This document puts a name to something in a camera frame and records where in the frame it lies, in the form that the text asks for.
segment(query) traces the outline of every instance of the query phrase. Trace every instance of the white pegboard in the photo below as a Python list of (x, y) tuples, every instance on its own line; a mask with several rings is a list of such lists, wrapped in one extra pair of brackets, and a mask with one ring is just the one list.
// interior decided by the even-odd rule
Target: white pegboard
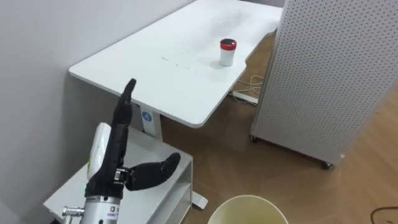
[(397, 64), (398, 1), (287, 1), (251, 134), (337, 164)]

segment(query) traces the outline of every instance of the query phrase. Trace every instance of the white bin rim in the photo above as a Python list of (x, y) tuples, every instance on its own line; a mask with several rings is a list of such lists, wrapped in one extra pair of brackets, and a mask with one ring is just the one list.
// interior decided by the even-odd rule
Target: white bin rim
[(219, 210), (220, 210), (221, 208), (223, 208), (227, 203), (229, 203), (229, 202), (232, 201), (232, 200), (236, 200), (236, 199), (238, 199), (238, 198), (241, 198), (241, 197), (246, 197), (246, 198), (251, 197), (251, 198), (256, 198), (256, 199), (260, 199), (260, 200), (265, 201), (266, 203), (268, 203), (269, 205), (271, 205), (275, 210), (277, 210), (277, 211), (279, 212), (279, 214), (280, 214), (281, 217), (284, 219), (284, 221), (285, 221), (286, 224), (289, 224), (288, 221), (287, 221), (287, 219), (286, 219), (286, 217), (283, 215), (283, 213), (279, 210), (278, 207), (276, 207), (276, 206), (275, 206), (273, 203), (271, 203), (270, 201), (268, 201), (268, 200), (266, 200), (266, 199), (264, 199), (264, 198), (262, 198), (262, 197), (255, 196), (255, 195), (238, 195), (238, 196), (235, 196), (235, 197), (232, 197), (232, 198), (228, 199), (227, 201), (225, 201), (224, 203), (222, 203), (222, 204), (213, 212), (213, 214), (211, 215), (211, 217), (210, 217), (210, 219), (209, 219), (209, 221), (208, 221), (207, 224), (210, 224), (210, 223), (212, 223), (212, 222), (214, 221), (213, 219), (215, 219), (216, 214), (218, 214)]

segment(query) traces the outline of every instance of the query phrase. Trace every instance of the white table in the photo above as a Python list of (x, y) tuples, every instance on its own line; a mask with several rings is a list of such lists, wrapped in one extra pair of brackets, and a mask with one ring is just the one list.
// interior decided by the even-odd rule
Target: white table
[[(281, 14), (281, 8), (251, 2), (197, 0), (72, 66), (70, 73), (115, 95), (135, 78), (132, 101), (141, 107), (144, 131), (162, 140), (160, 114), (192, 128), (204, 125)], [(218, 63), (224, 38), (238, 43), (232, 67)], [(192, 199), (202, 208), (207, 203), (195, 192)]]

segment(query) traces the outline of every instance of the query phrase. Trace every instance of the floor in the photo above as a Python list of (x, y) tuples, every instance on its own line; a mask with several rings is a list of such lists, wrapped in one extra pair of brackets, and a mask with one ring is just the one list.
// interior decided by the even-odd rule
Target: floor
[[(264, 75), (273, 40), (264, 39), (248, 60), (244, 79)], [(204, 210), (191, 209), (184, 224), (206, 224), (219, 205), (242, 194), (270, 200), (290, 224), (370, 223), (375, 208), (398, 205), (398, 90), (329, 171), (271, 143), (252, 143), (254, 113), (254, 106), (227, 97), (200, 129), (163, 118), (164, 141), (193, 156), (194, 189), (209, 200)], [(398, 211), (376, 215), (376, 223), (387, 221), (398, 224)]]

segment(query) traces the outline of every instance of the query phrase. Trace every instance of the sticker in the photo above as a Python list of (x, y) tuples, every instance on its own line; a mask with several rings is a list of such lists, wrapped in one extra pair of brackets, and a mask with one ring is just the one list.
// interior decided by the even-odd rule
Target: sticker
[(142, 117), (146, 120), (151, 122), (152, 121), (152, 117), (149, 115), (148, 112), (142, 112)]
[(106, 213), (106, 218), (108, 220), (117, 220), (118, 216), (119, 216), (119, 205), (110, 206), (108, 212)]

